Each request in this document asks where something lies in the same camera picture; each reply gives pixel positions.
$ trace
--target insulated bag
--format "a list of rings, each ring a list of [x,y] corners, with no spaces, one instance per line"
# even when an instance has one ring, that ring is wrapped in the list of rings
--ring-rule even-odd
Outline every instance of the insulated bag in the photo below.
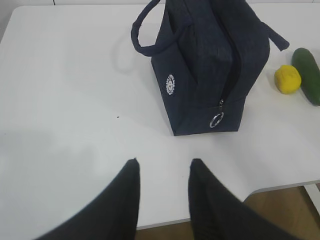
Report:
[[[132,25],[131,40],[151,63],[175,136],[238,131],[246,96],[265,66],[269,39],[289,43],[261,22],[245,0],[166,0],[152,46],[139,29],[160,0]]]

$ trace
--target cucumber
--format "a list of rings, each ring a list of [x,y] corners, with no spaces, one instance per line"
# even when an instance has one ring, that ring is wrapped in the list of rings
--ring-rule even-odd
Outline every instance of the cucumber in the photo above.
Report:
[[[298,48],[292,56],[292,65],[301,76],[301,89],[307,99],[316,106],[320,105],[320,70],[311,52]]]

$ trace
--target wooden floor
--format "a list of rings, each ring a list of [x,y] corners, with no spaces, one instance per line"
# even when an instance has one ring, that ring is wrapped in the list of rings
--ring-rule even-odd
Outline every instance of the wooden floor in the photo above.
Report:
[[[320,240],[320,216],[303,187],[262,192],[245,202],[258,214],[303,240]],[[190,222],[139,230],[135,240],[193,240]]]

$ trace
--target bag strap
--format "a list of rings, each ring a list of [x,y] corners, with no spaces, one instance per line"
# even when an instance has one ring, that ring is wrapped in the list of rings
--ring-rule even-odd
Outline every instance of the bag strap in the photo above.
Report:
[[[269,27],[267,24],[263,22],[263,25],[265,26],[269,38],[271,41],[277,46],[277,48],[282,51],[289,47],[290,43],[285,40],[282,36],[280,36],[278,33],[276,33],[271,27]]]
[[[186,18],[182,25],[178,27],[174,35],[162,42],[156,43],[151,46],[141,46],[138,40],[139,29],[141,27],[142,22],[148,15],[148,13],[160,2],[160,0],[152,0],[149,4],[142,10],[136,21],[132,24],[131,30],[131,40],[135,50],[138,53],[141,53],[147,57],[152,57],[156,54],[159,54],[170,47],[173,43],[175,43],[178,38],[182,35],[184,30],[190,26],[193,21],[190,17]]]

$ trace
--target circular logo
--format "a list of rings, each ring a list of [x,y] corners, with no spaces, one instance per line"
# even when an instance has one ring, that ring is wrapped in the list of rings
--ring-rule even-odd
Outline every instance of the circular logo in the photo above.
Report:
[[[167,92],[169,95],[174,94],[174,90],[175,90],[175,78],[174,78],[173,75],[170,74],[170,75],[167,77],[165,87],[166,87],[166,92]]]

